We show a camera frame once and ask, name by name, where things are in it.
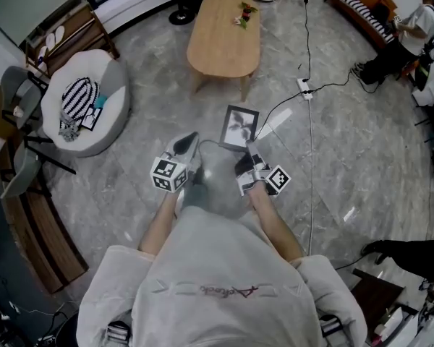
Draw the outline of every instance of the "power strip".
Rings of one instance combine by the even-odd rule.
[[[300,91],[309,91],[309,85],[303,81],[303,78],[297,79],[297,86],[299,86]],[[304,93],[302,93],[302,97],[304,98],[304,100],[309,100],[313,98],[312,94],[304,94]]]

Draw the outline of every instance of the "round black base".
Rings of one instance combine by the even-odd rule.
[[[195,13],[189,9],[179,9],[169,15],[169,22],[176,26],[187,25],[195,18]]]

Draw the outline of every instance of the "tile floor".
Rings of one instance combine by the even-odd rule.
[[[328,3],[310,0],[307,8],[310,87],[344,82],[354,62],[374,57],[367,40]],[[174,10],[154,14],[114,39],[127,64],[132,96],[132,113],[117,141],[92,158],[61,155],[76,176],[46,167],[54,203],[90,266],[67,288],[73,299],[82,298],[109,245],[137,246],[163,196],[151,185],[151,163],[174,135],[198,131],[202,139],[218,140],[229,104],[259,111],[262,121],[274,105],[298,92],[296,78],[308,74],[303,0],[260,2],[262,56],[247,101],[239,102],[239,83],[229,80],[209,82],[191,95],[186,49],[193,24],[170,25],[168,15]],[[410,93],[408,83],[390,77],[367,94],[351,78],[347,86],[321,90],[311,102],[312,253],[326,255],[334,265],[357,259],[363,244],[373,239],[434,238],[434,178],[430,150],[423,144],[427,130],[413,126],[423,115]],[[280,117],[286,119],[279,123]],[[275,204],[307,250],[312,172],[308,103],[298,97],[283,104],[268,124],[270,132],[257,147],[270,164],[281,164],[292,176]],[[239,155],[210,143],[202,144],[202,152],[212,211],[242,216],[250,206],[234,181]],[[373,260],[365,258],[357,267],[405,286],[403,300],[421,304],[421,279],[390,259],[381,266]],[[356,279],[350,271],[340,273],[352,284]]]

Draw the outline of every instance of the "sleeve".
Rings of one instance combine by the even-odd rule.
[[[80,347],[98,347],[108,324],[132,309],[154,258],[123,246],[108,248],[80,304],[76,334]]]
[[[433,10],[429,7],[425,7],[414,25],[421,28],[421,30],[423,30],[427,35],[430,32],[431,28],[433,28],[434,26]]]
[[[367,325],[362,309],[350,290],[324,256],[291,261],[310,290],[318,310],[337,316],[355,347],[362,347]]]

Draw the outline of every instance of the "gray pants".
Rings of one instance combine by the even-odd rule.
[[[185,189],[182,209],[189,205],[209,211],[209,192],[206,185],[196,184]]]

